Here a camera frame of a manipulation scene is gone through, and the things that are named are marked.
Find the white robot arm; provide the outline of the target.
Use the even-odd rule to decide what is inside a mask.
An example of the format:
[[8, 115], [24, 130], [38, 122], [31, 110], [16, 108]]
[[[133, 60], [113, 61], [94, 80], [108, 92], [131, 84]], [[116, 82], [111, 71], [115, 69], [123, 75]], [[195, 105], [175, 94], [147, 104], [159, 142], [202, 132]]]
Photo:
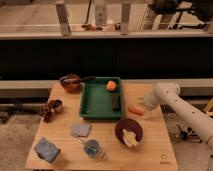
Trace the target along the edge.
[[157, 82], [142, 96], [142, 105], [149, 111], [162, 103], [170, 106], [208, 146], [210, 155], [207, 171], [213, 171], [213, 119], [195, 108], [180, 96], [180, 86], [175, 82]]

